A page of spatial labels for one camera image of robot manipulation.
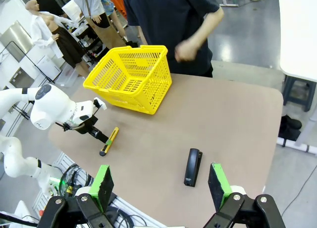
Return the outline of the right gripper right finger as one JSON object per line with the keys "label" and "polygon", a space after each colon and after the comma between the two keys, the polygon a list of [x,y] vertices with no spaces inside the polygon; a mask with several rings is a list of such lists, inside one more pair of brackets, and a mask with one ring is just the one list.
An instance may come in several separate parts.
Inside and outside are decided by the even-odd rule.
{"label": "right gripper right finger", "polygon": [[208,185],[215,213],[206,228],[232,228],[235,224],[247,228],[284,228],[285,224],[275,200],[268,194],[255,199],[245,192],[233,191],[221,164],[211,163]]}

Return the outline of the person's left hand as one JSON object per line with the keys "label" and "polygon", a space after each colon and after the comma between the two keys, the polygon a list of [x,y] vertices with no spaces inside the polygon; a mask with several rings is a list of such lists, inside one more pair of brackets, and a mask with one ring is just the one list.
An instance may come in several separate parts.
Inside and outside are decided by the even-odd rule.
{"label": "person's left hand", "polygon": [[199,46],[195,41],[188,39],[179,43],[175,47],[175,59],[177,62],[193,61],[196,58]]}

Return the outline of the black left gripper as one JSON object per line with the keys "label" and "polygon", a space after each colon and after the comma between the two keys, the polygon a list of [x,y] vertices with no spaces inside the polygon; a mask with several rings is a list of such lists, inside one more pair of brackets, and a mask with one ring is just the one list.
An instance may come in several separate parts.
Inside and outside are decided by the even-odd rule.
{"label": "black left gripper", "polygon": [[97,121],[97,117],[92,116],[91,118],[81,123],[78,127],[74,128],[74,130],[76,130],[80,134],[89,133],[91,136],[105,144],[108,141],[109,137],[95,127]]}

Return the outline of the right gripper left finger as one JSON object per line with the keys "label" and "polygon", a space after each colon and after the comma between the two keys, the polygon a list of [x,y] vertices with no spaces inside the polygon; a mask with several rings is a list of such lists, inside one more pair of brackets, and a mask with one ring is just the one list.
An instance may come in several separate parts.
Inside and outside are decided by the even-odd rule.
{"label": "right gripper left finger", "polygon": [[84,224],[90,228],[114,227],[105,215],[113,187],[110,167],[101,165],[88,192],[71,198],[52,197],[37,227],[75,228]]}

